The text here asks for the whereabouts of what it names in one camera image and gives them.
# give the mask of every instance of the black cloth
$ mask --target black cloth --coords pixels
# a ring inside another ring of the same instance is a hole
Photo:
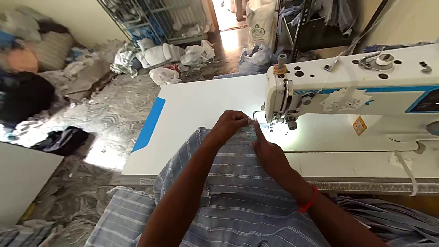
[[[50,108],[55,88],[30,72],[0,76],[0,124],[10,128]]]
[[[58,154],[62,156],[71,155],[88,139],[88,132],[74,126],[67,127],[64,131],[51,131],[48,137],[30,147],[39,151]]]
[[[38,25],[40,26],[40,29],[38,30],[40,33],[48,33],[50,31],[53,31],[55,33],[70,33],[68,28],[53,21],[39,21]]]

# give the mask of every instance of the measuring tape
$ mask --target measuring tape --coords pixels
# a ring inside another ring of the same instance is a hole
[[[411,193],[413,185],[411,183],[377,183],[377,182],[309,182],[322,192],[338,193],[386,193],[399,194]],[[439,184],[418,183],[418,194],[439,194]]]

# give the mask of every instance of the knob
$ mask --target knob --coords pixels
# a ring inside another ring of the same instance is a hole
[[[305,97],[302,97],[302,104],[304,104],[304,105],[309,105],[310,103],[311,103],[311,100],[312,100],[313,98],[311,98],[310,96],[305,96]]]
[[[294,120],[294,121],[289,121],[289,122],[288,122],[288,129],[290,129],[291,131],[297,129],[297,123],[296,123],[296,120]]]

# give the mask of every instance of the pillow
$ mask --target pillow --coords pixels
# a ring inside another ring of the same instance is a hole
[[[73,37],[68,33],[48,32],[43,41],[34,46],[40,70],[61,70],[64,68],[68,51],[73,45]]]

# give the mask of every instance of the sunlight on floor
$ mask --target sunlight on floor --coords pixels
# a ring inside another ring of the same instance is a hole
[[[237,32],[225,31],[221,32],[220,34],[225,52],[236,51],[239,49],[239,38]]]

